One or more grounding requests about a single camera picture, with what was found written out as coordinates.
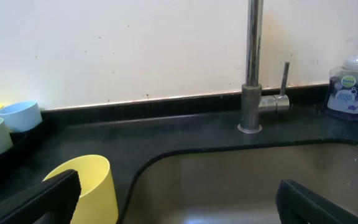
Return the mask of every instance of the green logo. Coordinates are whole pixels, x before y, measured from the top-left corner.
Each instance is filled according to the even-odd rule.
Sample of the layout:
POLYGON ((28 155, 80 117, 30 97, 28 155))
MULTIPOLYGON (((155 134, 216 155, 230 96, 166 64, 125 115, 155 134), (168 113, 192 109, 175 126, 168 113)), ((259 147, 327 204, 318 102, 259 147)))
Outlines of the green logo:
POLYGON ((356 84, 356 78, 351 75, 345 75, 342 78, 341 83, 344 87, 352 87, 356 84))

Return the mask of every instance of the soap bottle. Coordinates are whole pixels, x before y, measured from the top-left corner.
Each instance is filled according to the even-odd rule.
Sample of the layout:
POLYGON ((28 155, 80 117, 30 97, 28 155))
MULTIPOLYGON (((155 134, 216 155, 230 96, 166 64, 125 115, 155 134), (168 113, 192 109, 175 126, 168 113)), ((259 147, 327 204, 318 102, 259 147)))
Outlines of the soap bottle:
POLYGON ((350 57, 329 73, 329 89, 324 102, 326 114, 358 121, 358 40, 350 57))

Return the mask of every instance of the sink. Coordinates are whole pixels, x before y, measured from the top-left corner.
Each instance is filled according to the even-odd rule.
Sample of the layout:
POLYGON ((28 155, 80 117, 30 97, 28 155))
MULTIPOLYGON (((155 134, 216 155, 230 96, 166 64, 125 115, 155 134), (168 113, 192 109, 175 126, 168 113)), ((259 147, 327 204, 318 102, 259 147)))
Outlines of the sink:
POLYGON ((312 144, 161 159, 137 179, 122 223, 279 224, 282 179, 358 216, 358 146, 312 144))

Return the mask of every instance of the blue cup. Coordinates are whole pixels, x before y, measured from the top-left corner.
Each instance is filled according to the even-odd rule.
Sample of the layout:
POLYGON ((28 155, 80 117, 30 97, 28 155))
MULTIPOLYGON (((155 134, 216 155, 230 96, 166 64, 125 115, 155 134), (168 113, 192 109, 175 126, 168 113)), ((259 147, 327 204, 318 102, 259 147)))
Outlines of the blue cup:
POLYGON ((0 117, 14 133, 28 131, 42 122, 40 109, 34 100, 7 106, 0 110, 0 117))

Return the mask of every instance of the bottle label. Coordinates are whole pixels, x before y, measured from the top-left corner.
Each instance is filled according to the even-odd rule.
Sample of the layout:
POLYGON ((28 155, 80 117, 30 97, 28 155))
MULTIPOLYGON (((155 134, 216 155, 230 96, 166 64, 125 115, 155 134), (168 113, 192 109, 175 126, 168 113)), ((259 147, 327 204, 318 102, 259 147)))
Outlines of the bottle label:
POLYGON ((335 83, 337 89, 335 95, 331 94, 328 99, 328 108, 345 113, 358 114, 358 99, 356 100, 357 89, 354 86, 356 79, 351 75, 346 75, 341 82, 335 83))

